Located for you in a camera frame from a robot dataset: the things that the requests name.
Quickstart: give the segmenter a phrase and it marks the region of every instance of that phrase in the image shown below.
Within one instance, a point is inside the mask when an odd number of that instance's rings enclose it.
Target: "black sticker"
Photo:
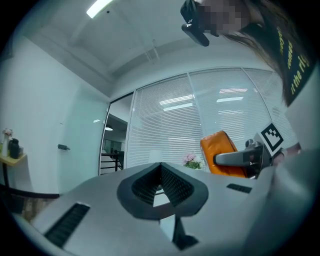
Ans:
[[[282,138],[282,136],[280,135],[273,123],[268,125],[268,127],[265,128],[261,132],[261,134],[268,143],[272,152],[274,152],[277,149],[277,147],[279,147],[279,145],[284,141],[284,139]]]

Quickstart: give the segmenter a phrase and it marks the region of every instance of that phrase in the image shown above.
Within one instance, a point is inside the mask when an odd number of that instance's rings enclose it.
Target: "black t-shirt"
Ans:
[[[298,53],[292,42],[285,38],[279,27],[274,26],[266,17],[263,17],[263,19],[265,22],[264,28],[252,24],[244,28],[243,32],[253,36],[262,47],[263,44],[267,44],[278,64],[283,67],[283,76],[285,76],[283,79],[286,80],[283,85],[285,87],[284,97],[289,106],[308,81],[317,58],[313,54],[311,46],[306,49],[309,59]]]

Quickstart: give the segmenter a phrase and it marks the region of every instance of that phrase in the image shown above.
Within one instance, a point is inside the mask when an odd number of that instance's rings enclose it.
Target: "door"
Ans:
[[[81,86],[60,123],[57,183],[60,194],[98,176],[99,155],[109,103],[100,92]]]

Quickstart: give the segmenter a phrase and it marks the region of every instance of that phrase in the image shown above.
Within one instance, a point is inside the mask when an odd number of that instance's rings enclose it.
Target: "air vent grille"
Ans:
[[[243,193],[247,193],[249,194],[251,191],[251,187],[248,186],[241,186],[241,185],[237,185],[237,184],[229,184],[228,186],[226,186],[228,189],[232,189],[232,190],[236,190],[236,191],[240,191]]]
[[[89,209],[87,205],[76,203],[44,236],[51,243],[62,248]]]

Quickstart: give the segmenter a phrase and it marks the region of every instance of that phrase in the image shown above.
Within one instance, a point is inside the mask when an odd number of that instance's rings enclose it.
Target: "window blind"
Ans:
[[[202,137],[187,75],[138,89],[129,125],[126,166],[161,161],[181,165],[183,157],[191,152],[202,158]]]
[[[282,98],[281,78],[276,73],[266,70],[245,68],[244,71],[260,92],[272,122],[284,139],[283,147],[288,148],[296,144],[298,139],[285,116],[287,107]]]
[[[190,73],[203,135],[225,131],[238,150],[271,121],[255,85],[241,68]]]

